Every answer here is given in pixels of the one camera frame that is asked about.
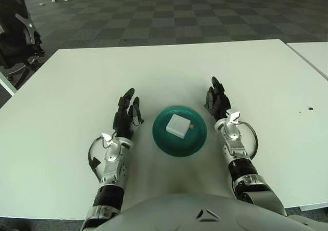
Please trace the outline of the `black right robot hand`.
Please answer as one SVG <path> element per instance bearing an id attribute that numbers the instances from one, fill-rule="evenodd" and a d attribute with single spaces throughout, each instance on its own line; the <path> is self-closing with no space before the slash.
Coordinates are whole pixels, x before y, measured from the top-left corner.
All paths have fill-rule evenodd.
<path id="1" fill-rule="evenodd" d="M 212 86 L 207 91 L 204 107 L 218 121 L 227 118 L 226 112 L 231 108 L 231 104 L 225 94 L 223 85 L 217 78 L 213 76 L 211 82 Z"/>

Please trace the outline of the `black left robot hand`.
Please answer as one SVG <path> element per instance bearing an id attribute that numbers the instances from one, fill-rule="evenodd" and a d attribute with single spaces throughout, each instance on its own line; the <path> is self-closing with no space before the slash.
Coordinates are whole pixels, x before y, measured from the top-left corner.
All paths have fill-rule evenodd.
<path id="1" fill-rule="evenodd" d="M 139 108 L 139 97 L 136 96 L 130 104 L 135 93 L 134 88 L 130 88 L 118 102 L 118 110 L 115 113 L 113 121 L 113 130 L 116 136 L 131 140 L 135 129 L 144 123 Z"/>

